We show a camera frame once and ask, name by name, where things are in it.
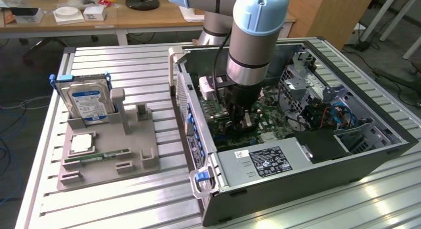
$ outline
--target wooden desk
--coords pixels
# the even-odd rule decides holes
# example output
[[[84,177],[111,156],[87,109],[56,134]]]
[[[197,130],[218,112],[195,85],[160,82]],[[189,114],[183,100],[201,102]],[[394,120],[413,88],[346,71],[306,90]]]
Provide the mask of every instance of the wooden desk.
[[[44,18],[39,24],[17,24],[13,21],[5,24],[3,31],[21,32],[23,29],[27,32],[43,32],[43,31],[69,31],[69,30],[89,30],[97,29],[96,26],[115,27],[117,24],[117,8],[108,7],[107,19],[104,21],[87,21],[83,23],[73,23],[67,25],[57,25],[53,18],[53,11],[57,9],[57,5],[65,3],[67,0],[24,0],[31,7],[41,8],[44,12]]]
[[[57,25],[53,10],[67,0],[24,0],[29,6],[40,7],[47,13],[40,24],[4,24],[0,12],[0,38],[44,38],[81,35],[116,34],[120,45],[127,45],[128,33],[200,31],[203,22],[187,22],[179,6],[168,0],[159,0],[160,7],[151,11],[137,11],[125,6],[125,0],[116,0],[119,6],[108,7],[104,21],[88,21]],[[288,14],[281,37],[286,37],[296,18]]]
[[[137,11],[125,6],[125,0],[117,0],[123,4],[117,10],[119,28],[159,28],[203,26],[203,22],[187,22],[183,18],[179,6],[168,0],[159,0],[159,8],[149,11]]]

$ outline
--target hard drive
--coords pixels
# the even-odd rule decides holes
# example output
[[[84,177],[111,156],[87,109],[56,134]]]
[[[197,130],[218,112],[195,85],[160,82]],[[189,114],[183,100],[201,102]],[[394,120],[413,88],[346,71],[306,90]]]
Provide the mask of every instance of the hard drive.
[[[63,75],[57,79],[51,75],[51,84],[63,98],[71,117],[83,118],[87,125],[108,122],[108,114],[116,112],[109,80],[109,74]]]

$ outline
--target red item on desk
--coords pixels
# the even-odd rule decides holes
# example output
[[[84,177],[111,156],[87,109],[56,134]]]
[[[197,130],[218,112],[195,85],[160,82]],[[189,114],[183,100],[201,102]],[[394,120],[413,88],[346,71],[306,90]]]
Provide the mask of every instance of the red item on desk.
[[[100,0],[99,4],[104,5],[105,7],[112,6],[116,3],[116,0]]]

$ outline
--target robotic arm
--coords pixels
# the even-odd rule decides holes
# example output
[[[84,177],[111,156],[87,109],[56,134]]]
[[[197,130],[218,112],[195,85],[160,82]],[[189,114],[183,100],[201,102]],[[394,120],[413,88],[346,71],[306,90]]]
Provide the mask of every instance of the robotic arm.
[[[248,113],[260,96],[289,0],[169,1],[206,11],[201,44],[222,42],[233,17],[226,76],[234,85],[225,87],[224,99],[233,131],[248,132],[254,127]]]

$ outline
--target metal case frame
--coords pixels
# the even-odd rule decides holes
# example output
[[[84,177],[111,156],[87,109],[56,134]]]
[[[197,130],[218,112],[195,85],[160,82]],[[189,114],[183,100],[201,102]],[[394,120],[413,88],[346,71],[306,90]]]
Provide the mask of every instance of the metal case frame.
[[[241,217],[246,214],[264,210],[281,203],[289,202],[297,198],[305,197],[310,194],[328,190],[336,186],[358,181],[366,176],[384,162],[400,156],[416,143],[418,142],[397,121],[385,112],[381,106],[369,98],[358,86],[350,81],[345,74],[338,70],[329,59],[322,55],[317,48],[305,40],[302,41],[284,41],[277,44],[304,44],[310,49],[313,55],[318,58],[322,64],[329,68],[332,74],[342,81],[344,85],[352,90],[356,96],[366,104],[368,108],[376,113],[381,120],[390,126],[390,131],[397,133],[401,137],[401,144],[396,144],[393,148],[380,148],[357,155],[340,158],[337,160],[318,163],[310,169],[296,172],[282,173],[266,177],[256,182],[230,187],[224,176],[224,169],[218,162],[216,147],[213,144],[210,132],[208,129],[204,114],[200,109],[199,98],[192,88],[192,79],[187,73],[184,63],[185,58],[177,62],[177,82],[185,92],[187,102],[191,104],[195,119],[199,120],[199,133],[203,139],[203,146],[206,155],[206,165],[213,170],[214,184],[217,190],[208,192],[208,197],[200,201],[203,206],[203,221],[204,226],[210,226],[221,222],[226,222],[233,218]],[[189,53],[191,49],[201,49],[216,46],[195,46],[183,47],[184,51]],[[172,89],[172,103],[176,105],[175,90]],[[192,162],[192,152],[185,141],[185,132],[181,113],[175,106],[177,124],[180,127],[181,143],[189,163],[189,170],[197,172]]]

